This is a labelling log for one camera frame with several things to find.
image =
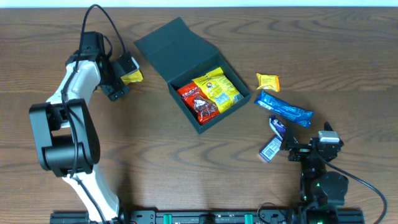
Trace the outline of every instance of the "cable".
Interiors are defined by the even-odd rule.
[[[340,168],[337,167],[337,166],[334,166],[334,165],[330,164],[329,162],[327,162],[326,160],[324,160],[324,159],[321,157],[321,155],[319,155],[319,153],[318,153],[317,150],[314,150],[314,151],[315,151],[315,153],[317,154],[317,156],[319,157],[319,159],[320,159],[325,165],[327,165],[327,166],[329,166],[329,167],[331,167],[331,168],[337,170],[338,172],[341,172],[342,174],[347,175],[348,177],[351,177],[352,179],[358,181],[359,183],[361,183],[361,184],[363,184],[363,185],[369,187],[371,190],[373,190],[375,193],[377,193],[377,194],[380,196],[381,200],[383,201],[383,211],[381,212],[379,218],[374,222],[374,224],[380,223],[381,220],[384,218],[384,216],[385,216],[386,213],[387,213],[387,199],[385,198],[385,196],[384,196],[377,188],[373,187],[371,184],[369,184],[369,183],[367,183],[366,181],[364,181],[364,180],[362,180],[362,179],[360,179],[360,178],[354,176],[353,174],[350,174],[350,173],[347,172],[347,171],[344,171],[344,170],[340,169]]]
[[[262,221],[262,222],[264,222],[265,224],[271,224],[271,223],[269,223],[269,222],[267,222],[267,221],[265,221],[265,219],[263,219],[261,216],[260,216],[260,208],[262,208],[264,205],[267,205],[267,204],[271,204],[271,205],[273,205],[273,206],[275,206],[275,208],[276,209],[278,209],[278,211],[284,216],[284,220],[282,220],[282,221],[278,221],[278,223],[282,223],[282,222],[285,222],[286,221],[286,216],[287,216],[287,214],[286,213],[284,213],[284,212],[282,212],[279,208],[278,208],[278,206],[276,206],[274,203],[272,203],[272,202],[264,202],[264,203],[262,203],[261,205],[260,205],[260,207],[257,209],[257,216],[259,217],[259,219]]]
[[[75,180],[77,182],[78,185],[80,185],[82,187],[82,189],[84,190],[84,192],[86,193],[88,199],[92,202],[92,204],[94,205],[94,207],[97,209],[97,212],[99,214],[99,216],[101,217],[101,221],[103,224],[107,224],[106,219],[104,217],[104,214],[102,213],[100,206],[98,206],[98,204],[95,202],[93,196],[91,196],[91,194],[89,193],[89,191],[87,190],[86,186],[83,184],[83,182],[78,178],[75,177],[73,178],[73,180]]]
[[[76,127],[75,127],[75,124],[74,124],[74,122],[72,120],[72,117],[70,115],[70,108],[66,104],[65,98],[67,96],[69,84],[70,84],[71,80],[73,79],[73,77],[75,76],[75,74],[78,71],[78,65],[79,65],[80,55],[81,55],[81,48],[83,47],[83,36],[84,36],[84,32],[85,32],[85,27],[86,27],[86,21],[87,21],[88,14],[90,13],[90,11],[94,7],[98,7],[99,9],[101,9],[102,12],[105,14],[105,16],[109,19],[110,23],[113,26],[113,29],[114,29],[116,35],[119,37],[120,43],[121,43],[122,48],[123,48],[123,52],[126,53],[126,48],[124,46],[122,37],[120,36],[116,26],[114,25],[112,19],[109,17],[108,13],[106,13],[106,11],[101,6],[99,6],[97,4],[94,4],[94,5],[90,6],[87,9],[87,11],[86,11],[85,17],[83,19],[83,24],[81,25],[80,42],[79,42],[79,49],[78,49],[78,52],[77,52],[75,67],[74,67],[71,75],[69,76],[68,80],[66,81],[65,85],[63,86],[63,88],[61,90],[62,106],[64,107],[65,114],[66,114],[66,116],[67,116],[67,118],[69,120],[70,131],[71,131],[71,134],[72,134],[72,137],[73,137],[73,142],[74,142],[74,145],[75,145],[75,160],[73,161],[73,167],[72,167],[72,171],[71,171],[71,174],[70,174],[70,178],[72,178],[75,175],[76,171],[77,171],[77,162],[78,162],[78,153],[79,153],[79,151],[78,151],[78,138],[77,138],[77,133],[76,133]],[[113,48],[112,48],[111,42],[109,41],[109,39],[106,36],[105,36],[105,39],[108,41],[108,43],[111,46],[111,50],[109,51],[109,53],[106,56],[109,59],[111,54],[112,54],[112,49]]]

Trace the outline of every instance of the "small yellow package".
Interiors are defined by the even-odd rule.
[[[216,68],[202,77],[195,78],[193,82],[211,101],[216,103],[220,113],[243,99],[243,95],[225,77],[221,68]]]
[[[129,83],[132,82],[142,82],[144,78],[142,77],[140,70],[137,70],[133,74],[123,75],[121,79],[125,85],[128,85]]]
[[[261,75],[257,73],[257,78],[259,79],[258,90],[274,90],[279,92],[279,77],[277,75]]]

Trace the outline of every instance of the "black box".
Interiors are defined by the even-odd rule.
[[[146,60],[167,82],[170,94],[199,134],[250,100],[251,92],[221,56],[218,49],[193,33],[180,17],[137,40],[135,44]],[[211,121],[200,125],[196,112],[184,104],[176,90],[192,82],[192,79],[204,76],[218,67],[221,67],[225,76],[244,98]]]

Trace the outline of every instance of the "wooden table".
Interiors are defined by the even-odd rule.
[[[0,10],[0,222],[48,223],[54,210],[85,210],[73,189],[37,161],[28,110],[43,103],[78,48],[86,9]],[[308,142],[329,121],[345,146],[333,164],[374,184],[389,202],[384,223],[398,222],[398,10],[388,8],[107,9],[144,74],[128,96],[90,101],[101,160],[123,205],[159,210],[257,209],[299,200],[300,164],[279,152],[258,158],[273,137],[271,114],[253,101],[256,72],[277,74],[275,95],[314,110]],[[198,135],[134,41],[181,16],[216,45],[253,92],[251,101]],[[121,46],[99,10],[86,30]],[[368,223],[381,199],[349,180],[345,207]]]

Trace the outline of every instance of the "black box lid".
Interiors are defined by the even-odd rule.
[[[167,83],[218,53],[216,47],[193,33],[181,17],[135,44]]]

